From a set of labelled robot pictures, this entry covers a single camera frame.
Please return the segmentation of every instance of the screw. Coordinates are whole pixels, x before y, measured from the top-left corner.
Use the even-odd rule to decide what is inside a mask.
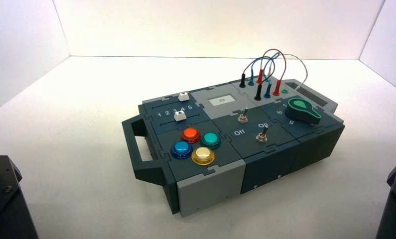
[[[9,192],[11,192],[12,190],[13,190],[13,186],[8,185],[8,186],[6,186],[6,187],[3,188],[2,192],[3,192],[3,193],[9,193]]]

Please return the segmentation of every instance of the white backdrop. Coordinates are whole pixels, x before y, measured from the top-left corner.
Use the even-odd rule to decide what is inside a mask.
[[[396,86],[396,0],[386,0],[361,61]]]
[[[358,59],[384,0],[55,0],[72,55]]]
[[[51,0],[0,0],[0,106],[68,56]]]

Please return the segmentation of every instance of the yellow push button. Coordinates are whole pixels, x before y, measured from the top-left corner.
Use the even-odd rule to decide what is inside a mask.
[[[207,147],[199,147],[192,153],[192,161],[198,165],[210,165],[215,160],[215,154]]]

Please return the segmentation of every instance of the rotary knob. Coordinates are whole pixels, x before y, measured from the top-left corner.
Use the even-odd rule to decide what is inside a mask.
[[[287,102],[285,113],[293,120],[309,124],[318,124],[321,120],[321,115],[315,110],[314,106],[309,101],[301,98],[290,99]]]

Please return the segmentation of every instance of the modular puzzle panel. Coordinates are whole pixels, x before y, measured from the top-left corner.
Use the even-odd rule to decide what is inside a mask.
[[[248,81],[193,90],[186,101],[146,100],[123,122],[136,178],[163,186],[173,213],[190,215],[331,154],[344,129],[337,103],[305,85],[296,90],[296,80],[283,80],[274,96],[274,77],[269,98],[257,101]],[[176,111],[186,119],[176,121]],[[153,161],[141,162],[134,135],[145,136]]]

